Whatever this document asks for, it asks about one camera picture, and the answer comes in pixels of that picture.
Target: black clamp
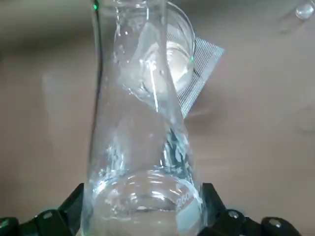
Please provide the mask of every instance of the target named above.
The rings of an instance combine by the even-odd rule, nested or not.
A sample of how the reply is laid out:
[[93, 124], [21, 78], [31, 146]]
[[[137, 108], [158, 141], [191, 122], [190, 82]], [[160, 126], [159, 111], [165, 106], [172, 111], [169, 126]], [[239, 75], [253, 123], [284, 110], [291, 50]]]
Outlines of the black clamp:
[[[301, 236], [286, 220], [266, 217], [261, 224], [239, 211], [226, 209], [210, 183], [203, 184], [208, 224], [198, 236]], [[32, 220], [19, 224], [16, 218], [0, 219], [0, 236], [75, 236], [80, 229], [83, 184], [54, 210], [46, 210]]]

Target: water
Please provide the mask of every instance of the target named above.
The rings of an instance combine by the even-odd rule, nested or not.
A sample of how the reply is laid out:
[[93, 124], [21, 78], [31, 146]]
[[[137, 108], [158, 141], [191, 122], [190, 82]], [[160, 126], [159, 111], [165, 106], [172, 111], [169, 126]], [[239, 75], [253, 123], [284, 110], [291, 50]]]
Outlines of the water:
[[166, 50], [175, 89], [182, 92], [192, 79], [192, 58], [181, 44], [174, 41], [167, 41]]
[[295, 14], [301, 20], [309, 19], [314, 13], [314, 3], [311, 0], [296, 7]]
[[92, 206], [84, 205], [83, 235], [196, 236], [203, 205], [191, 184], [188, 154], [181, 134], [169, 129], [151, 170], [105, 175], [94, 188]]
[[201, 201], [187, 181], [142, 171], [98, 187], [85, 236], [195, 236]]

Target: glass flask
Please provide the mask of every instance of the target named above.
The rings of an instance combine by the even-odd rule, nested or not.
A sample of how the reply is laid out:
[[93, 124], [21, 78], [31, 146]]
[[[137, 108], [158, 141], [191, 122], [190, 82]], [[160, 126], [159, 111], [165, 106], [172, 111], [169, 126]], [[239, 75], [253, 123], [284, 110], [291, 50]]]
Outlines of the glass flask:
[[195, 236], [200, 182], [166, 59], [164, 0], [94, 2], [99, 70], [84, 236]]

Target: water droplet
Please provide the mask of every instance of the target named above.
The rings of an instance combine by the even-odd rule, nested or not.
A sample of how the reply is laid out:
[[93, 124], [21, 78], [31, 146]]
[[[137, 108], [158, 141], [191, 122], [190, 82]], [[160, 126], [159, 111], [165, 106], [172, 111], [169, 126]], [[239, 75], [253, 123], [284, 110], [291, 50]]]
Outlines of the water droplet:
[[314, 13], [314, 5], [312, 3], [305, 3], [298, 6], [295, 10], [296, 16], [301, 20], [307, 20]]

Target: glass beaker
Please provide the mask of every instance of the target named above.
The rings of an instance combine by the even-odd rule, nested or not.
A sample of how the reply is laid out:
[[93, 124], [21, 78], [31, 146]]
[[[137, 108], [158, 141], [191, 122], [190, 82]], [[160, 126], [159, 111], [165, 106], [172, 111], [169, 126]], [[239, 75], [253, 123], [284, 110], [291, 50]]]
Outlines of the glass beaker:
[[177, 93], [192, 79], [195, 33], [188, 16], [175, 4], [167, 3], [167, 61]]
[[99, 71], [82, 233], [195, 236], [205, 214], [166, 60], [166, 2], [93, 8]]

